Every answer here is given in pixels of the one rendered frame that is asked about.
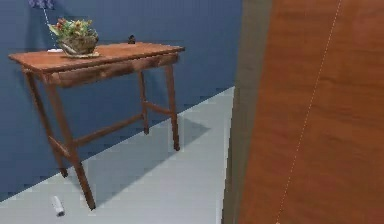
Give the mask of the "flower plant in woven pot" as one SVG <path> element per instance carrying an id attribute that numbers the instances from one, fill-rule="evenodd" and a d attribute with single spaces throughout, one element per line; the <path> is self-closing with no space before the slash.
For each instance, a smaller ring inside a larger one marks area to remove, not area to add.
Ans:
<path id="1" fill-rule="evenodd" d="M 99 41 L 98 33 L 92 27 L 92 23 L 92 20 L 59 18 L 56 24 L 49 24 L 48 28 L 56 36 L 56 42 L 65 54 L 89 55 L 95 51 Z"/>

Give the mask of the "brown wooden side table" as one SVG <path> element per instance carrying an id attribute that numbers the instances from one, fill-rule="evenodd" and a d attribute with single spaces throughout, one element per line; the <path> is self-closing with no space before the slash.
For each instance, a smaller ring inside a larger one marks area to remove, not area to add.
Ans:
<path id="1" fill-rule="evenodd" d="M 91 210 L 96 208 L 96 203 L 77 153 L 78 147 L 139 120 L 143 122 L 143 131 L 148 133 L 148 111 L 153 110 L 170 117 L 173 148 L 175 150 L 180 149 L 173 65 L 177 63 L 179 54 L 184 50 L 181 46 L 136 42 L 134 44 L 99 45 L 96 47 L 95 55 L 86 58 L 76 58 L 63 53 L 49 53 L 47 51 L 13 53 L 9 56 L 11 60 L 20 65 L 26 78 L 33 103 L 45 129 L 46 139 L 52 148 L 61 175 L 64 177 L 68 175 L 63 164 L 64 160 L 68 160 L 75 169 L 86 203 Z M 163 108 L 148 101 L 145 94 L 143 71 L 160 67 L 165 71 L 169 100 L 168 108 Z M 138 75 L 141 112 L 83 137 L 73 137 L 57 89 L 59 87 L 80 86 L 132 73 Z M 37 81 L 41 81 L 45 87 L 63 134 L 63 141 L 57 140 L 54 136 L 36 85 Z"/>

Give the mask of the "brown wooden room door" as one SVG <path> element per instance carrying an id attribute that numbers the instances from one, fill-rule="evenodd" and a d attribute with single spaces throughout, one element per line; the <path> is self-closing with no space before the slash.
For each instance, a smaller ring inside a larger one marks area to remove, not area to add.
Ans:
<path id="1" fill-rule="evenodd" d="M 269 0 L 220 224 L 384 224 L 384 0 Z"/>

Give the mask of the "small white cylinder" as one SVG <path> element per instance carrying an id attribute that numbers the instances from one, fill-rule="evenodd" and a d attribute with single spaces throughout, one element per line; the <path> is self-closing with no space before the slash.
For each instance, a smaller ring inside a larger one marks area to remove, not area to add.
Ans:
<path id="1" fill-rule="evenodd" d="M 65 215 L 65 210 L 62 205 L 62 202 L 57 196 L 52 197 L 52 205 L 58 217 Z"/>

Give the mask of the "white desk lamp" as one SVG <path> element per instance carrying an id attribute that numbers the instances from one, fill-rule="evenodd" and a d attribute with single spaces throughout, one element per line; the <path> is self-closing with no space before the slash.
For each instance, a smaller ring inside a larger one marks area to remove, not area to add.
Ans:
<path id="1" fill-rule="evenodd" d="M 31 8 L 41 9 L 43 11 L 45 25 L 46 25 L 46 27 L 49 27 L 50 21 L 49 21 L 47 11 L 54 9 L 54 0 L 27 0 L 27 1 L 28 1 L 28 4 Z M 50 34 L 50 38 L 53 42 L 53 47 L 51 49 L 48 49 L 47 52 L 48 53 L 62 53 L 63 50 L 57 46 L 55 34 L 51 30 L 49 30 L 49 34 Z"/>

